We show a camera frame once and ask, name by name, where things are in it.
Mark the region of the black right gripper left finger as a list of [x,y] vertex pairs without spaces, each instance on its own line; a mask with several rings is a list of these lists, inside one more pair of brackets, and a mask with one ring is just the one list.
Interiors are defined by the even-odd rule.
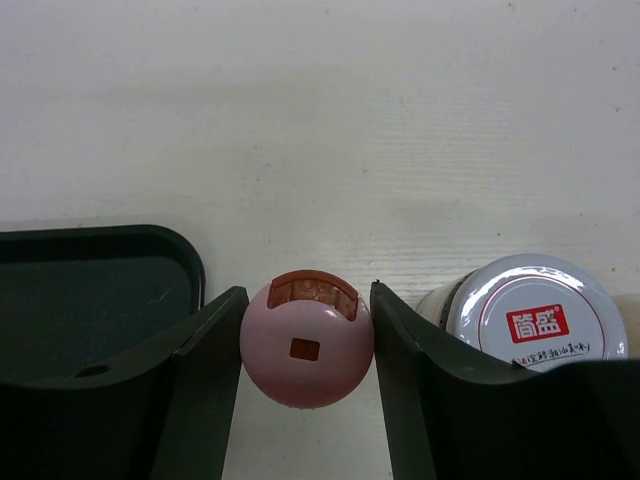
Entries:
[[247,292],[71,377],[1,386],[5,479],[218,479]]

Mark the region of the white lid orange label jar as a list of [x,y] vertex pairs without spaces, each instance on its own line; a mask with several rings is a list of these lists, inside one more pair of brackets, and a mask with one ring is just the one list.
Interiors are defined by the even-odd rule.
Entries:
[[495,260],[427,293],[416,311],[463,343],[536,372],[628,356],[612,297],[581,268],[548,255]]

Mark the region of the pink cap spice bottle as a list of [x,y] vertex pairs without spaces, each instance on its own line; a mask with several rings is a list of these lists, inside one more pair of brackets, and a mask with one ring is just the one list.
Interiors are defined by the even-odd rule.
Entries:
[[317,409],[342,400],[364,379],[374,325],[347,281],[296,270],[273,278],[249,302],[239,347],[249,378],[267,397]]

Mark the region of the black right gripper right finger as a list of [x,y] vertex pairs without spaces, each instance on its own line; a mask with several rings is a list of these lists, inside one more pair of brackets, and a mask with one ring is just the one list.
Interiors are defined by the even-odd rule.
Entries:
[[371,286],[375,358],[397,479],[635,479],[639,364],[536,373],[495,359]]

